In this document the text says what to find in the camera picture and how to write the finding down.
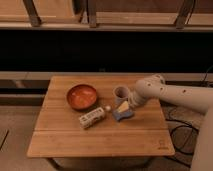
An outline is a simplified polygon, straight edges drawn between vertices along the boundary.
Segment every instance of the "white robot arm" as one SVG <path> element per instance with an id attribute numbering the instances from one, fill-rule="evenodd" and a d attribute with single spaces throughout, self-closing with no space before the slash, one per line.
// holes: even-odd
<path id="1" fill-rule="evenodd" d="M 150 98 L 183 106 L 205 114 L 201 125 L 191 171 L 213 170 L 213 89 L 204 87 L 165 85 L 161 75 L 153 75 L 138 80 L 130 94 L 130 105 L 141 106 Z"/>

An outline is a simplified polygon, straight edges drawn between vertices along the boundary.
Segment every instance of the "wooden tabletop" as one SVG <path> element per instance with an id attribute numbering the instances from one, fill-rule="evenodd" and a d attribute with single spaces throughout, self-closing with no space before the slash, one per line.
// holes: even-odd
<path id="1" fill-rule="evenodd" d="M 141 75 L 54 76 L 28 149 L 28 157 L 112 157 L 174 155 L 159 100 L 134 110 L 134 117 L 116 122 L 111 113 L 93 127 L 82 129 L 78 118 L 85 112 L 70 108 L 66 94 L 77 84 L 96 88 L 99 106 L 114 107 L 113 89 L 133 86 Z"/>

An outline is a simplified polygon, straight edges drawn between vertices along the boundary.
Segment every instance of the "blue object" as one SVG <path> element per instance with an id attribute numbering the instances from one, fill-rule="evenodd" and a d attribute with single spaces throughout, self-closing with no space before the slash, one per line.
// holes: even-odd
<path id="1" fill-rule="evenodd" d="M 119 122 L 122 119 L 128 119 L 134 116 L 134 112 L 131 109 L 128 109 L 122 113 L 119 113 L 117 110 L 114 110 L 112 114 L 117 122 Z"/>

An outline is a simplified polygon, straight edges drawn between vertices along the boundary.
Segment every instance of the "black background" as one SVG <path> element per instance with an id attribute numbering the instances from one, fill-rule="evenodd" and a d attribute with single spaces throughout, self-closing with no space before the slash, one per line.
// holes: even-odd
<path id="1" fill-rule="evenodd" d="M 213 33 L 0 31 L 1 71 L 205 72 Z"/>

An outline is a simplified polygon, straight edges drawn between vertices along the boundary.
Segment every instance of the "bowl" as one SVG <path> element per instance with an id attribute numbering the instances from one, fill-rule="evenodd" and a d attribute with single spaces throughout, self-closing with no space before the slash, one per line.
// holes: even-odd
<path id="1" fill-rule="evenodd" d="M 67 93 L 67 102 L 75 110 L 85 110 L 92 107 L 97 98 L 96 89 L 87 84 L 76 85 Z"/>

